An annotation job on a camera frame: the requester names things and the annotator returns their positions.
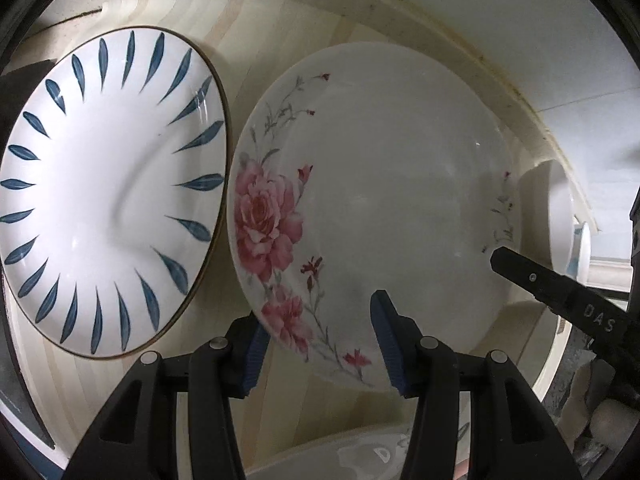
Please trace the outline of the white bowl coloured dots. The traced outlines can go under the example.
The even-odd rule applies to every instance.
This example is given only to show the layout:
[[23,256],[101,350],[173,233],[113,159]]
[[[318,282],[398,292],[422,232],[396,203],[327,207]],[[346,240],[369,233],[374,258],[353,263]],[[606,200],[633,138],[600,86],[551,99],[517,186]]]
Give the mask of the white bowl coloured dots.
[[591,259],[591,230],[587,222],[574,227],[574,243],[566,275],[579,284],[587,284]]

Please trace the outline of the white plate grey flower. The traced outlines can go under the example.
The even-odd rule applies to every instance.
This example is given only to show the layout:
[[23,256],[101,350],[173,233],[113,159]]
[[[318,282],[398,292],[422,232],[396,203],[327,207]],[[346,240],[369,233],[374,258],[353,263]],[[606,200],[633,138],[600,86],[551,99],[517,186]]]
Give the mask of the white plate grey flower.
[[378,425],[341,432],[280,453],[250,468],[247,479],[399,479],[411,426]]

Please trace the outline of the pink floral white plate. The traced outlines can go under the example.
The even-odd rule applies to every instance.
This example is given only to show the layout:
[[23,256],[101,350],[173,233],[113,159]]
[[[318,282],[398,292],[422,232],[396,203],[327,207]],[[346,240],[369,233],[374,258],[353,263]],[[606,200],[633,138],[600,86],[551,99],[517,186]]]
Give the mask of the pink floral white plate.
[[329,382],[390,386],[370,319],[379,289],[462,353],[506,304],[489,263],[521,238],[506,142],[476,93],[422,53],[353,42],[307,56],[257,102],[230,176],[242,291]]

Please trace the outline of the blue leaf pattern plate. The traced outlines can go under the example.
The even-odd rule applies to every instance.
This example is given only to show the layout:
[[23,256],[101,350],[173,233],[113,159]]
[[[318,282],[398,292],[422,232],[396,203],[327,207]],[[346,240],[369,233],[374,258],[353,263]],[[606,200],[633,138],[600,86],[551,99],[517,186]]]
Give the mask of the blue leaf pattern plate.
[[112,30],[63,56],[1,162],[1,265],[30,324],[94,360],[178,318],[224,209],[227,103],[214,66],[167,29]]

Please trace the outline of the white bowl dark rim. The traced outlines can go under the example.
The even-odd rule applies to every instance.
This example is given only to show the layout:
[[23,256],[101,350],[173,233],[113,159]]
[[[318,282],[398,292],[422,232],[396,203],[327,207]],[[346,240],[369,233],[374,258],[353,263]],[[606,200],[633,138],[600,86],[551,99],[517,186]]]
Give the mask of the white bowl dark rim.
[[486,356],[491,350],[503,351],[542,401],[559,368],[571,330],[570,324],[531,294],[513,286],[506,305],[471,354]]

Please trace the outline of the white bowl red pattern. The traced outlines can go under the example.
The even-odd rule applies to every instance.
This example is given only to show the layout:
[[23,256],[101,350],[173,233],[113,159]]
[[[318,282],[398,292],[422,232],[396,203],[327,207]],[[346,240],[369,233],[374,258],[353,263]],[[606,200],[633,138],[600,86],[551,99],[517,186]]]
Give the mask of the white bowl red pattern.
[[520,180],[521,253],[564,274],[574,240],[574,202],[570,181],[557,160],[546,160]]

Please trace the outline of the striped cat counter mat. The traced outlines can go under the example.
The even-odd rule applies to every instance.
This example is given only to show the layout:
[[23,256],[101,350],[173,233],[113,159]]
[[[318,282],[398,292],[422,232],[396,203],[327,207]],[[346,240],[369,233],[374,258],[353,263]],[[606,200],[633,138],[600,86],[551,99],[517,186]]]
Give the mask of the striped cat counter mat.
[[112,360],[157,341],[220,231],[271,338],[337,384],[390,385],[370,319],[385,290],[475,353],[532,327],[489,263],[522,238],[497,117],[441,62],[390,42],[305,56],[233,130],[228,86],[185,36],[119,27],[55,62],[1,163],[1,264],[32,326]]

